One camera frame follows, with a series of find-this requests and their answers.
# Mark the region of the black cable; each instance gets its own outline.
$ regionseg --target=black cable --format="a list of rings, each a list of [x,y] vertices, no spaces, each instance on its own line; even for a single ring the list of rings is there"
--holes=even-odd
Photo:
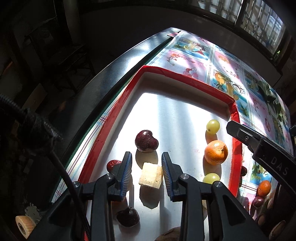
[[[5,112],[16,118],[19,123],[23,123],[25,119],[24,111],[12,100],[5,95],[0,94],[0,108]]]
[[[78,197],[78,194],[75,190],[75,187],[72,183],[71,178],[69,177],[68,173],[66,172],[63,164],[60,162],[59,158],[57,157],[57,155],[54,153],[54,151],[51,151],[48,155],[49,159],[51,160],[52,164],[55,166],[55,168],[58,170],[59,174],[61,175],[62,179],[64,180],[70,194],[71,197],[73,199],[73,202],[75,204],[76,207],[76,211],[78,213],[78,216],[81,219],[82,222],[82,226],[85,230],[85,233],[87,235],[87,238],[89,241],[91,241],[91,228],[89,225],[89,222],[87,221],[87,218],[83,212],[83,204],[82,201],[80,200],[80,198]]]
[[[56,141],[61,139],[57,130],[38,114],[31,112],[29,109],[22,110],[15,102],[1,94],[0,108],[21,124],[21,128],[18,129],[18,137],[23,144],[35,153],[48,156],[51,160],[71,194],[87,238],[91,241],[91,228],[83,212],[83,203],[78,197],[71,178],[53,151]]]

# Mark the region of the mandarin orange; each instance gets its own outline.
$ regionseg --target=mandarin orange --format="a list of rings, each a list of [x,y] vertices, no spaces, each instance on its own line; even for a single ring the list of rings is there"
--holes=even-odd
[[[268,180],[262,181],[257,188],[257,193],[261,197],[266,197],[271,189],[271,183]]]
[[[205,159],[211,165],[223,163],[228,156],[227,146],[223,141],[215,140],[205,148]]]

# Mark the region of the green grape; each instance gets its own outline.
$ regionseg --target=green grape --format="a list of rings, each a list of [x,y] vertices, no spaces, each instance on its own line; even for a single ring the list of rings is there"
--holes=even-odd
[[[220,123],[217,120],[210,120],[207,123],[207,132],[211,135],[216,134],[220,129]]]
[[[209,173],[202,180],[203,183],[209,184],[213,184],[214,181],[220,181],[220,177],[216,173]]]

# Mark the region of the screw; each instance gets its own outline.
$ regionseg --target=screw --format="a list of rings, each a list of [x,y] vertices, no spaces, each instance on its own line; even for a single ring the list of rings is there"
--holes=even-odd
[[[215,182],[214,182],[214,185],[215,185],[216,187],[218,187],[218,188],[223,187],[223,183],[220,182],[220,181],[215,181]]]
[[[107,176],[108,180],[110,180],[114,177],[114,175],[112,173],[108,173],[108,174],[106,174],[106,176]]]
[[[189,178],[189,175],[186,174],[186,173],[183,173],[183,174],[180,175],[180,177],[181,177],[183,180],[186,180],[186,179]]]
[[[80,186],[80,182],[73,182],[74,187],[79,187]]]

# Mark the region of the wooden wheel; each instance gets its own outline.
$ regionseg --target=wooden wheel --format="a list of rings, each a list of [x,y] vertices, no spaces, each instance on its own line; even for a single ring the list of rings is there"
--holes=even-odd
[[[15,222],[22,235],[27,239],[33,229],[35,228],[35,222],[27,216],[16,216]]]

